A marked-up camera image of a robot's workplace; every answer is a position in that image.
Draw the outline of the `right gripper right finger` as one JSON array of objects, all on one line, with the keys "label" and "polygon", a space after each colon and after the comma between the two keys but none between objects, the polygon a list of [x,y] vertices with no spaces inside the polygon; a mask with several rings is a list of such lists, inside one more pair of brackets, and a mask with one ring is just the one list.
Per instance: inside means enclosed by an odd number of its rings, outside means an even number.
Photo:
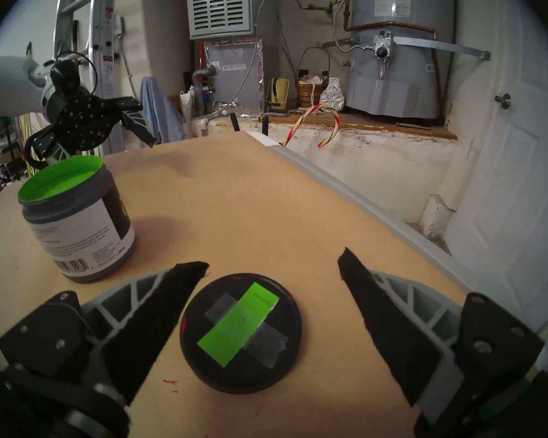
[{"label": "right gripper right finger", "polygon": [[537,333],[483,293],[462,306],[418,282],[365,267],[345,248],[343,282],[365,328],[417,425],[484,425],[480,407],[499,399],[504,410],[544,348]]}]

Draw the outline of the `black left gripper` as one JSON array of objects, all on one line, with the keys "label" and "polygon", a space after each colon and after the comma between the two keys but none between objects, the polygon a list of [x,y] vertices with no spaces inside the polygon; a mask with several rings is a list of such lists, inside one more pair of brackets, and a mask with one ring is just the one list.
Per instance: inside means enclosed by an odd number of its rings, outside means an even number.
[{"label": "black left gripper", "polygon": [[54,61],[45,85],[45,132],[31,136],[33,165],[54,165],[71,154],[102,145],[118,122],[148,147],[156,137],[148,128],[143,105],[132,96],[101,98],[82,84],[74,61]]}]

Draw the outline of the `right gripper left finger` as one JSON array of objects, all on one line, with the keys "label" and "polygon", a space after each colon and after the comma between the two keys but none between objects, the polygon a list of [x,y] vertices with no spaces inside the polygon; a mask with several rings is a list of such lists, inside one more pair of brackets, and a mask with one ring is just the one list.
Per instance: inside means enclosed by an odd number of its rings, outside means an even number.
[{"label": "right gripper left finger", "polygon": [[179,263],[122,282],[80,304],[61,291],[0,336],[12,384],[55,402],[80,404],[111,390],[130,405],[209,268]]}]

